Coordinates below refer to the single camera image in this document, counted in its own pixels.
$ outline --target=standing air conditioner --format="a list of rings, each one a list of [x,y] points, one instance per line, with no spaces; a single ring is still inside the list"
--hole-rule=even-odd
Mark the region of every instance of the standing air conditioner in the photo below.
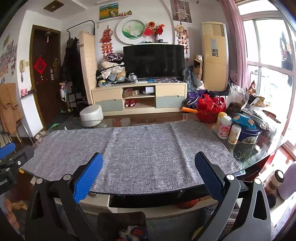
[[[208,91],[224,91],[228,83],[229,56],[226,25],[202,22],[203,82]]]

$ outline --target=brown wooden door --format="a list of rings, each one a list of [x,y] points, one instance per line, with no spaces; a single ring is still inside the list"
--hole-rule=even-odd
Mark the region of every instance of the brown wooden door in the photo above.
[[[61,68],[59,52],[60,34],[51,32],[47,42],[46,32],[35,29],[32,47],[36,95],[45,125],[52,122],[60,114],[61,109],[66,109],[66,104],[60,97],[59,85]]]

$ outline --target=window frame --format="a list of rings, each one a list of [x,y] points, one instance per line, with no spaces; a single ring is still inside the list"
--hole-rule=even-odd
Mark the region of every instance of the window frame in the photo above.
[[[256,1],[256,0],[245,0],[245,1],[241,1],[239,3],[237,3],[237,6],[248,3],[248,2],[252,2],[252,1]],[[271,69],[271,70],[275,70],[278,71],[280,73],[283,74],[287,74],[293,77],[293,85],[292,85],[292,96],[291,96],[291,102],[290,102],[290,106],[289,106],[289,111],[288,111],[288,115],[287,115],[287,122],[285,124],[284,130],[282,132],[282,135],[285,135],[285,132],[288,128],[289,125],[289,121],[291,118],[291,114],[292,114],[292,110],[293,110],[293,105],[294,105],[294,100],[295,100],[295,93],[296,93],[296,55],[295,55],[295,48],[296,46],[294,46],[294,41],[292,39],[291,36],[291,31],[290,31],[290,27],[288,24],[287,19],[285,18],[285,16],[280,12],[280,11],[262,11],[262,12],[254,12],[254,13],[249,13],[249,14],[244,14],[244,15],[240,15],[242,22],[243,21],[247,21],[247,20],[253,20],[254,23],[254,27],[255,27],[255,32],[256,32],[256,37],[257,37],[257,45],[258,45],[258,61],[259,62],[252,62],[252,61],[248,61],[248,65],[252,65],[252,66],[257,66],[258,67],[258,81],[257,81],[257,91],[259,91],[260,89],[260,82],[261,82],[261,68],[267,68],[267,69]],[[276,67],[273,65],[267,65],[267,64],[263,64],[261,63],[261,57],[260,57],[260,41],[259,41],[259,34],[258,34],[258,28],[257,28],[257,24],[256,24],[256,20],[262,20],[262,19],[281,19],[284,21],[287,32],[288,32],[288,36],[289,36],[289,41],[290,41],[290,46],[291,46],[291,51],[292,51],[292,64],[293,64],[293,70],[287,70],[281,67]],[[289,146],[289,148],[291,148],[292,150],[296,150],[296,145],[293,146],[289,141],[287,141],[287,145]]]

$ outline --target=red diamond decoration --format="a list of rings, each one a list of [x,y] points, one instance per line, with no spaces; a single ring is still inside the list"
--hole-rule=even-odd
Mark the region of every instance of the red diamond decoration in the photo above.
[[[36,63],[34,64],[34,68],[40,73],[42,74],[43,71],[45,70],[45,67],[47,66],[47,64],[44,62],[44,60],[39,57],[39,59],[37,59]]]

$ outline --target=ceiling vent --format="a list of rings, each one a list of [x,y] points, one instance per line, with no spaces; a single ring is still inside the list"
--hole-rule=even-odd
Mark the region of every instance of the ceiling vent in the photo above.
[[[55,10],[57,10],[58,8],[64,6],[63,3],[54,0],[53,2],[51,2],[50,4],[48,4],[44,9],[50,12],[54,12]]]

